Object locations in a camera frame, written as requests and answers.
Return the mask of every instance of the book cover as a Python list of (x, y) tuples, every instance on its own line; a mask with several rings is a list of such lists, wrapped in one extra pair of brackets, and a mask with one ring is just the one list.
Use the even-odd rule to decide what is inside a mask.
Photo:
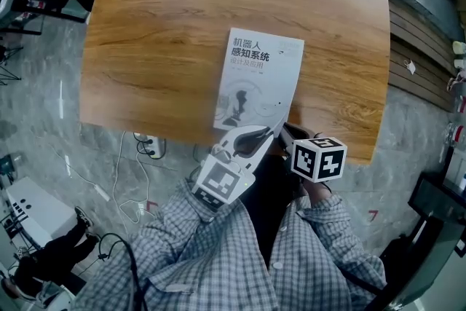
[(232, 28), (216, 106), (214, 128), (277, 126), (288, 118), (304, 41)]

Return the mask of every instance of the wooden table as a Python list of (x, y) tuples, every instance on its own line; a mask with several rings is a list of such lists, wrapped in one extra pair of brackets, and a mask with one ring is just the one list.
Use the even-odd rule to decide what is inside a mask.
[(212, 144), (231, 27), (305, 41), (289, 122), (369, 163), (387, 92), (387, 0), (95, 0), (81, 121)]

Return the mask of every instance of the hand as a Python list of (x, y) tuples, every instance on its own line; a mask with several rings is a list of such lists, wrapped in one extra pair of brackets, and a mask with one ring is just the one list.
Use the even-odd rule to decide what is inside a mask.
[(315, 205), (319, 201), (326, 200), (332, 195), (332, 193), (322, 183), (312, 183), (311, 181), (304, 179), (303, 187), (309, 195), (311, 206)]

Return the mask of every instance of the plaid shirt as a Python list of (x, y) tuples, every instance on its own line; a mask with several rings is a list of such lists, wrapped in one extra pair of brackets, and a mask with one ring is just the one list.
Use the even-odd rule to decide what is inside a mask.
[[(130, 243), (141, 288), (150, 282), (149, 310), (362, 310), (374, 296), (339, 267), (385, 285), (382, 262), (363, 250), (335, 195), (312, 207), (308, 196), (288, 206), (269, 269), (241, 201), (214, 213), (186, 182)], [(126, 310), (130, 281), (121, 250), (82, 289), (73, 310)]]

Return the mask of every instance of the marble floor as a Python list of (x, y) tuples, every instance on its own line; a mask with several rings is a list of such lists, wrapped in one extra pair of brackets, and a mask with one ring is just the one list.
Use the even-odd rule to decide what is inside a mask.
[[(41, 36), (6, 37), (11, 47), (24, 46), (8, 65), (23, 80), (0, 87), (0, 157), (13, 154), (18, 177), (29, 176), (65, 204), (83, 207), (100, 232), (123, 235), (115, 204), (106, 202), (59, 157), (111, 195), (123, 136), (116, 198), (122, 203), (146, 196), (146, 177), (136, 160), (133, 134), (79, 122), (85, 33), (86, 25), (49, 18)], [(440, 167), (441, 133), (447, 123), (446, 112), (390, 87), (372, 164), (348, 165), (344, 177), (331, 183), (346, 202), (354, 230), (369, 251), (381, 253), (391, 239), (409, 232), (416, 223), (407, 201), (420, 172)], [(199, 150), (199, 157), (204, 151)], [(168, 140), (161, 160), (140, 155), (150, 180), (151, 201), (160, 205), (168, 200), (177, 180), (197, 166), (192, 153), (193, 144)], [(134, 220), (137, 209), (137, 204), (124, 207)], [(150, 218), (143, 216), (141, 223)], [(125, 223), (130, 231), (138, 227), (128, 219)], [(93, 253), (77, 272), (95, 258)], [(99, 265), (89, 268), (85, 277)]]

